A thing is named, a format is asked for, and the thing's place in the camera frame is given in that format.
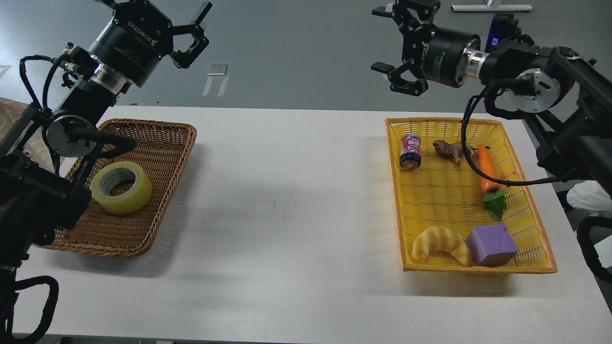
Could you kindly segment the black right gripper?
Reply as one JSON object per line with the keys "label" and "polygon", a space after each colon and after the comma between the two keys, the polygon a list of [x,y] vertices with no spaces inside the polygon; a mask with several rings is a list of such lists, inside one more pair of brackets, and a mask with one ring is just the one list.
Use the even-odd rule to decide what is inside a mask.
{"label": "black right gripper", "polygon": [[[419,97],[428,90],[428,81],[453,88],[465,82],[467,50],[479,50],[481,38],[474,33],[436,27],[435,14],[439,0],[394,0],[387,6],[372,9],[372,15],[391,18],[404,36],[401,66],[383,62],[372,64],[372,70],[386,75],[392,92]],[[410,71],[415,81],[402,78]]]}

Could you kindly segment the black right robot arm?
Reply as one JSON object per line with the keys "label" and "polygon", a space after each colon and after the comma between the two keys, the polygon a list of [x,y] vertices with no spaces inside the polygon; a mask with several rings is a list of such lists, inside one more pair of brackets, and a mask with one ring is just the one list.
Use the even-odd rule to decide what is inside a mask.
{"label": "black right robot arm", "polygon": [[486,179],[526,186],[592,179],[611,192],[611,83],[567,46],[538,46],[513,14],[497,13],[486,42],[478,35],[436,26],[438,0],[396,0],[373,9],[391,18],[403,37],[402,64],[373,63],[393,92],[420,96],[428,82],[458,88],[474,78],[483,84],[465,109],[461,143],[477,100],[497,118],[523,120],[538,141],[538,166],[549,178]]}

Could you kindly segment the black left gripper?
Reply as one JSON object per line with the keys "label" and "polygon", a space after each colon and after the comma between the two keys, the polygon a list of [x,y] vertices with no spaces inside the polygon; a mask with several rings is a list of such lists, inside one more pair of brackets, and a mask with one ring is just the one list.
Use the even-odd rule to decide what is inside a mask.
{"label": "black left gripper", "polygon": [[[202,4],[189,24],[172,28],[170,18],[149,0],[96,2],[114,7],[114,13],[90,46],[89,52],[96,60],[123,74],[137,87],[146,83],[164,56],[170,55],[177,68],[189,68],[208,47],[209,39],[205,36],[202,24],[212,8],[209,1]],[[172,37],[187,34],[193,39],[189,48],[185,52],[172,51]]]}

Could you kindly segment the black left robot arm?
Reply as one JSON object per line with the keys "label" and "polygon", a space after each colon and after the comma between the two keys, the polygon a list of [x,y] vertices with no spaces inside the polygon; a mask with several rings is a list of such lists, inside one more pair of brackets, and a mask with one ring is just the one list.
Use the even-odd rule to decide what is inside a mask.
{"label": "black left robot arm", "polygon": [[[67,45],[59,57],[20,59],[31,103],[1,140],[1,342],[34,344],[52,324],[59,285],[51,276],[17,280],[32,244],[46,246],[56,230],[74,228],[92,198],[86,181],[98,159],[134,150],[134,139],[97,124],[120,94],[142,87],[166,56],[189,68],[209,44],[205,1],[193,20],[175,25],[149,0],[106,0],[113,18],[89,49]],[[49,288],[36,329],[13,335],[19,291]]]}

